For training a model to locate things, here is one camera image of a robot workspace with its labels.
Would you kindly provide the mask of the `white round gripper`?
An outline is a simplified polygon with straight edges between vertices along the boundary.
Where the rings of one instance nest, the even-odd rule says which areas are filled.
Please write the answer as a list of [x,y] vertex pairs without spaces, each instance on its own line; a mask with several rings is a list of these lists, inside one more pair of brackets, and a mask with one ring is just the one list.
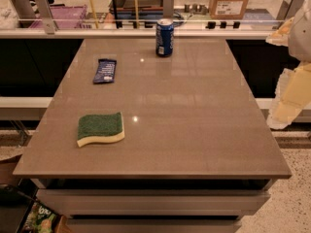
[[289,54],[303,61],[294,70],[285,69],[280,75],[269,108],[267,125],[284,129],[311,103],[311,0],[304,0],[295,16],[269,34],[265,42],[289,47]]

